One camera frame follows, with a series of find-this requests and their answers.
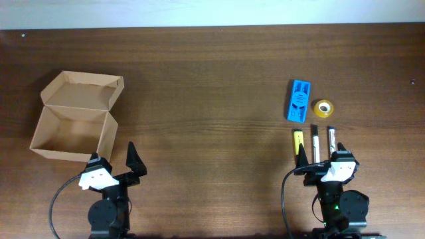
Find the brown cardboard box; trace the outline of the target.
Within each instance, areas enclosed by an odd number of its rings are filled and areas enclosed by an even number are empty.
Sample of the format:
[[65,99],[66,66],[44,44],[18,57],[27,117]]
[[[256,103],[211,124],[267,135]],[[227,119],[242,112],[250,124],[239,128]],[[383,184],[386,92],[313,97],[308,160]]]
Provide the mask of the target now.
[[41,92],[29,149],[47,159],[87,162],[97,153],[109,160],[118,130],[110,110],[123,89],[121,76],[62,71]]

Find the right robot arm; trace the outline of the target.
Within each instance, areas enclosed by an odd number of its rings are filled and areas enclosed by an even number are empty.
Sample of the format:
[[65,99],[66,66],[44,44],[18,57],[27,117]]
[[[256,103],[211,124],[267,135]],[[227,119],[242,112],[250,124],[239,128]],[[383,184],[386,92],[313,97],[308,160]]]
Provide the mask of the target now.
[[341,143],[331,158],[310,164],[303,145],[296,156],[296,175],[303,175],[303,185],[315,187],[323,217],[323,228],[314,228],[313,238],[360,238],[367,226],[369,197],[359,191],[345,191],[343,186],[354,179],[359,167],[354,155]]

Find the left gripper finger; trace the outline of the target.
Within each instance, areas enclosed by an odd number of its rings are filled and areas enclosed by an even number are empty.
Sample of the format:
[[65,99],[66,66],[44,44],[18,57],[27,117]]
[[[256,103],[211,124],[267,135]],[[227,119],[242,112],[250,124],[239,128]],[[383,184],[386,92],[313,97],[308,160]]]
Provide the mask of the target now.
[[138,155],[135,145],[132,141],[128,143],[126,166],[131,169],[137,176],[144,176],[147,174],[147,167]]
[[105,169],[108,173],[112,172],[112,166],[104,157],[100,157],[97,153],[93,153],[90,160],[86,164],[86,172]]

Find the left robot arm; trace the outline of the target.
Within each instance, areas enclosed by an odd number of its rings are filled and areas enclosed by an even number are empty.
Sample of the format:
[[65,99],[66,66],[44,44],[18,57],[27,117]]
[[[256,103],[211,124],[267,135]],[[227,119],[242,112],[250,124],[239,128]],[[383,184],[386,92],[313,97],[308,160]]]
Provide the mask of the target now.
[[91,238],[135,238],[131,234],[129,215],[132,209],[128,188],[140,184],[147,168],[137,153],[133,142],[127,147],[127,173],[111,175],[112,166],[103,157],[93,153],[82,172],[79,186],[102,194],[88,211]]

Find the white marker black cap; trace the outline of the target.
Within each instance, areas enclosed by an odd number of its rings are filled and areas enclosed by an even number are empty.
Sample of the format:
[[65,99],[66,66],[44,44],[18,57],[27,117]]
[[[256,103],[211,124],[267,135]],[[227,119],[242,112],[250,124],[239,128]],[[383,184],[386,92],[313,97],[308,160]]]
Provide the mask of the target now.
[[314,163],[319,163],[321,161],[320,159],[320,148],[319,148],[319,134],[318,134],[318,126],[312,125],[312,132],[313,132],[313,159]]

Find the yellow highlighter pen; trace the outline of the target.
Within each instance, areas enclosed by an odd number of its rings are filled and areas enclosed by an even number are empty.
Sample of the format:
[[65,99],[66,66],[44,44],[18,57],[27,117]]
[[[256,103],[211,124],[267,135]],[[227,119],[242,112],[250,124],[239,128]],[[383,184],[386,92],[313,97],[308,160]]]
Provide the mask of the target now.
[[296,161],[299,155],[299,146],[303,145],[303,131],[301,129],[294,130],[294,151],[296,155]]

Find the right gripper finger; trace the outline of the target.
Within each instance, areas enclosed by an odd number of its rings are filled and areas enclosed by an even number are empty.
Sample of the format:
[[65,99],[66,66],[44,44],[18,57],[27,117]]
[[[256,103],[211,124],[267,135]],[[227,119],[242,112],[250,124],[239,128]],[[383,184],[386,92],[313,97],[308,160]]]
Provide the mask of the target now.
[[298,152],[296,155],[296,167],[305,167],[307,165],[309,165],[309,161],[305,154],[304,146],[302,143],[300,143],[298,146]]
[[341,142],[339,142],[337,144],[337,150],[331,154],[331,162],[355,162],[355,157],[350,151],[346,150]]

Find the yellow adhesive tape roll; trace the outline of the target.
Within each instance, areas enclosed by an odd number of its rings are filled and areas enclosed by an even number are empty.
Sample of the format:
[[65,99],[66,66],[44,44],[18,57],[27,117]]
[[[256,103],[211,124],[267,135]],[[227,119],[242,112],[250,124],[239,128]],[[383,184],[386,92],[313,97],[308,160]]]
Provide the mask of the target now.
[[313,107],[315,115],[321,118],[328,118],[334,111],[333,104],[328,100],[320,100]]

